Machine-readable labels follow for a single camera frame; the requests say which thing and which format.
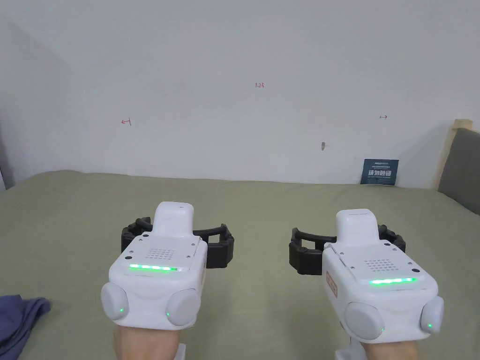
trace gray headboard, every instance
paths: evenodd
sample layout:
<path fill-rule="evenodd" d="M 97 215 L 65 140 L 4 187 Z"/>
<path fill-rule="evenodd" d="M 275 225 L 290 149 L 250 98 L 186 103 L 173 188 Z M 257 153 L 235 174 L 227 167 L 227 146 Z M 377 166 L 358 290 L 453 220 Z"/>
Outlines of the gray headboard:
<path fill-rule="evenodd" d="M 438 191 L 480 215 L 480 133 L 457 130 Z"/>

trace orange label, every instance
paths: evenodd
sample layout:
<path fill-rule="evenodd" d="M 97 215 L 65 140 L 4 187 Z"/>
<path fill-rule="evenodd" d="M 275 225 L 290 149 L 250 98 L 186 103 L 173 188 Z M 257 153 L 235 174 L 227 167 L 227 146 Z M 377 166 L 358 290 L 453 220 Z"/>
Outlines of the orange label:
<path fill-rule="evenodd" d="M 328 271 L 327 271 L 326 277 L 327 277 L 327 284 L 332 289 L 333 293 L 335 294 L 335 297 L 338 298 L 338 288 L 336 287 L 335 281 L 333 281 Z"/>

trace blue label sticker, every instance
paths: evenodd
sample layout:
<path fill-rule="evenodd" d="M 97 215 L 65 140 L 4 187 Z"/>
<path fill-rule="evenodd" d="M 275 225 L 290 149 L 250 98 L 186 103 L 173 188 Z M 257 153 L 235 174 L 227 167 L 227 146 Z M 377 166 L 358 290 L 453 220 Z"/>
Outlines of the blue label sticker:
<path fill-rule="evenodd" d="M 398 160 L 365 159 L 360 184 L 395 185 Z"/>

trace white wall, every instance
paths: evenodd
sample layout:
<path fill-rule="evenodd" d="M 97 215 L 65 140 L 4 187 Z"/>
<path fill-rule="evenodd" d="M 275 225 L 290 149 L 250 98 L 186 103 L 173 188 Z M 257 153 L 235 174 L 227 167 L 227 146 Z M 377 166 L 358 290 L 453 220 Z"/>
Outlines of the white wall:
<path fill-rule="evenodd" d="M 14 181 L 69 168 L 352 183 L 374 157 L 400 159 L 399 186 L 429 187 L 453 120 L 479 129 L 478 0 L 2 0 L 0 13 Z"/>

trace blue cloth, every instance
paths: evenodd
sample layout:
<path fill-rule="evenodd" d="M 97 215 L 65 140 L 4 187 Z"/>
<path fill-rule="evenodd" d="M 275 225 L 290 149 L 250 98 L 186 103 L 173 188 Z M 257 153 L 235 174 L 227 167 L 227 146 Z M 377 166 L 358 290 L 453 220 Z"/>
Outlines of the blue cloth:
<path fill-rule="evenodd" d="M 0 359 L 16 360 L 37 320 L 50 311 L 47 299 L 0 296 Z"/>

